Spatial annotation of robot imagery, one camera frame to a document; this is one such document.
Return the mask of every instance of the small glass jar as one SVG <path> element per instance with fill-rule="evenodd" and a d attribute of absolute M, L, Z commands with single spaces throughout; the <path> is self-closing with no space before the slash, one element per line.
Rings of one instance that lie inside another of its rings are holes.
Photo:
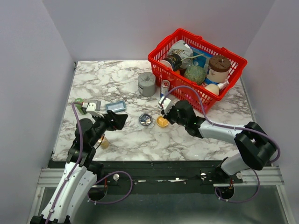
<path fill-rule="evenodd" d="M 106 137 L 104 137 L 103 139 L 100 139 L 99 142 L 101 143 L 101 148 L 102 149 L 106 149 L 109 147 L 109 141 Z"/>

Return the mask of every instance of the green ball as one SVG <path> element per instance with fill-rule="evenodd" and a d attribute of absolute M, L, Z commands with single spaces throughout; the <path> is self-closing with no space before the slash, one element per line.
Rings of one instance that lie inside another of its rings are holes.
<path fill-rule="evenodd" d="M 187 68 L 184 77 L 200 85 L 206 78 L 206 72 L 202 67 L 191 65 Z"/>

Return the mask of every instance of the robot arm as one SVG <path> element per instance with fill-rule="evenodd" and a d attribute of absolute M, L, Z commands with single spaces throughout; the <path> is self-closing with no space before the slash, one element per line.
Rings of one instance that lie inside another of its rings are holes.
<path fill-rule="evenodd" d="M 159 104 L 162 106 L 163 117 L 171 124 L 177 123 L 184 126 L 191 136 L 213 138 L 238 147 L 239 154 L 225 158 L 220 164 L 219 170 L 224 172 L 223 175 L 233 175 L 248 168 L 261 170 L 276 151 L 271 142 L 259 134 L 215 126 L 205 118 L 196 116 L 187 100 L 180 100 L 174 105 L 170 99 L 162 97 Z M 235 127 L 246 127 L 265 134 L 255 122 Z"/>
<path fill-rule="evenodd" d="M 96 151 L 94 145 L 105 131 L 121 130 L 128 115 L 115 114 L 112 111 L 101 114 L 99 104 L 100 101 L 83 103 L 82 107 L 93 116 L 95 122 L 87 118 L 80 120 L 83 134 L 82 158 L 76 166 L 80 153 L 80 136 L 76 125 L 75 140 L 68 152 L 64 174 L 58 187 L 41 216 L 33 217 L 30 224 L 44 224 L 47 219 L 49 224 L 72 223 L 79 205 L 90 188 L 103 177 L 102 166 L 92 161 Z"/>

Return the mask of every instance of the red plastic basket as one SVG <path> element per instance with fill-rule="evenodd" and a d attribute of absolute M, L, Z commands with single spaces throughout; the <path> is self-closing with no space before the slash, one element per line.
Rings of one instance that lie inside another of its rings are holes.
<path fill-rule="evenodd" d="M 219 96 L 207 91 L 204 88 L 204 84 L 197 85 L 196 83 L 191 82 L 183 76 L 175 73 L 170 68 L 166 68 L 165 65 L 159 62 L 167 56 L 170 47 L 179 40 L 184 40 L 188 45 L 205 51 L 211 55 L 223 55 L 230 60 L 231 67 L 228 74 L 229 85 L 220 92 Z M 168 80 L 171 84 L 170 89 L 179 85 L 188 85 L 192 87 L 199 93 L 199 96 L 206 99 L 203 101 L 206 113 L 212 108 L 217 100 L 222 100 L 228 90 L 234 86 L 240 78 L 242 70 L 247 64 L 247 61 L 244 58 L 229 52 L 226 48 L 216 47 L 215 45 L 204 41 L 201 36 L 194 35 L 184 29 L 177 29 L 173 34 L 162 40 L 162 42 L 157 45 L 156 49 L 149 54 L 148 60 L 150 61 L 153 73 L 156 76 L 156 85 L 160 86 L 162 80 Z M 181 88 L 173 91 L 172 94 L 179 99 L 188 100 L 193 108 L 201 112 L 198 98 L 192 90 Z"/>

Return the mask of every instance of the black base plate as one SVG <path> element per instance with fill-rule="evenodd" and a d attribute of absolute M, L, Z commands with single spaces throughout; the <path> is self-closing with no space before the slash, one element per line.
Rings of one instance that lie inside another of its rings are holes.
<path fill-rule="evenodd" d="M 133 179 L 134 185 L 131 194 L 185 194 L 201 193 L 214 194 L 213 184 L 219 183 L 211 180 L 212 173 L 221 161 L 99 161 L 103 164 L 104 174 L 114 171 L 125 171 Z M 50 161 L 49 168 L 64 168 L 65 162 Z M 234 183 L 242 180 L 231 176 Z M 124 195 L 130 187 L 129 178 L 120 174 L 116 182 L 112 177 L 108 179 L 108 194 Z"/>

